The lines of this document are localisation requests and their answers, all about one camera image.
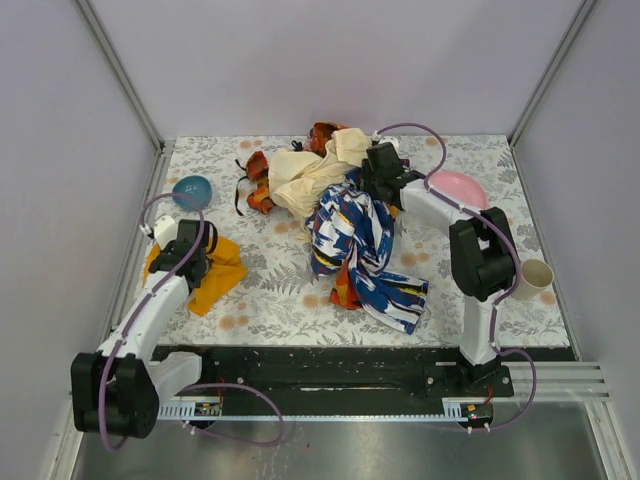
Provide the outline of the plain orange cloth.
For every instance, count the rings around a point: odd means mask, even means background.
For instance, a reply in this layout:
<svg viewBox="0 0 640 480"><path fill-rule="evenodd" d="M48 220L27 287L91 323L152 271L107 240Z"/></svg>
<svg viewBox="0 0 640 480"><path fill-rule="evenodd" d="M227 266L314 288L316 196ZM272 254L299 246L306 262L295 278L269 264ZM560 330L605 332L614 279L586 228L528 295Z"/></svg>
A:
<svg viewBox="0 0 640 480"><path fill-rule="evenodd" d="M176 291L178 302L186 301L186 308L197 316L205 316L214 303L237 285L247 274L247 269L242 264L239 255L239 246L234 242L220 238L212 254L208 257L213 261L209 272L203 279L199 288L188 291L186 281L179 277L168 279L162 272L148 274L147 266L149 257L158 253L160 248L156 245L151 249L147 257L144 273L144 289L140 294L141 302L148 297L150 302L154 298L160 298L162 292Z"/></svg>

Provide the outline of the blue white patterned cloth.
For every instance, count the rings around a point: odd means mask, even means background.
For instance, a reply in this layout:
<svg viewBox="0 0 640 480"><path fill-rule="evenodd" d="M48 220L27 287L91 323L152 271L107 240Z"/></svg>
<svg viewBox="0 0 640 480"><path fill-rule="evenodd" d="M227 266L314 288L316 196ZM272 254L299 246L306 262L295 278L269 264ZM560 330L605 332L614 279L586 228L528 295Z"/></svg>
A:
<svg viewBox="0 0 640 480"><path fill-rule="evenodd" d="M305 226L311 235L311 269L333 276L330 302L362 309L411 335L425 311L429 282L388 269L397 209L360 188L361 170L321 194Z"/></svg>

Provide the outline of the cream beige cloth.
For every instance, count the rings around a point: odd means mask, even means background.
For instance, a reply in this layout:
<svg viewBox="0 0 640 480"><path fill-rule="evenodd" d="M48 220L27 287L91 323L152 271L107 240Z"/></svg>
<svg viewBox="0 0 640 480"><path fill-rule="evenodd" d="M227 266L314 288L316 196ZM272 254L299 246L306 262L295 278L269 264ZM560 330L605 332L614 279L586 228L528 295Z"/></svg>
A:
<svg viewBox="0 0 640 480"><path fill-rule="evenodd" d="M347 128L332 134L325 144L324 157L306 150L278 150L268 170L271 200L295 220L306 220L329 186L343 183L349 172L361 167L370 146L369 137L361 129Z"/></svg>

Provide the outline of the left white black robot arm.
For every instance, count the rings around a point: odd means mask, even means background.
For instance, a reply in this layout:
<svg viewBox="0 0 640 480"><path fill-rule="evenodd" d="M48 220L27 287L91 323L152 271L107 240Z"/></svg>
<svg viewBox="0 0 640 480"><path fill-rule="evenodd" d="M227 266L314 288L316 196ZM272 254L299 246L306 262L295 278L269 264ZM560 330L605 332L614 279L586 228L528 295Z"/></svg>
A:
<svg viewBox="0 0 640 480"><path fill-rule="evenodd" d="M199 380L201 358L174 352L158 365L151 359L178 307L204 284L218 243L209 221L181 220L174 238L151 261L145 286L125 319L93 353L71 363L75 428L80 432L147 437L160 408Z"/></svg>

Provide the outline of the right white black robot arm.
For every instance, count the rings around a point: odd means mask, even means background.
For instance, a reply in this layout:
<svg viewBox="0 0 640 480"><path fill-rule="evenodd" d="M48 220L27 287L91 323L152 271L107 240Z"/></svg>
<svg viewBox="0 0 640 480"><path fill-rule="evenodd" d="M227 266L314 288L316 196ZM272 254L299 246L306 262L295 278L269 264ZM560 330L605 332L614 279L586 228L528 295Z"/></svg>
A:
<svg viewBox="0 0 640 480"><path fill-rule="evenodd" d="M520 262L505 213L469 207L429 184L430 177L404 165L395 146L378 134L362 162L363 186L385 201L446 235L455 285L464 295L464 358L450 378L480 383L500 368L495 340L498 307L520 278Z"/></svg>

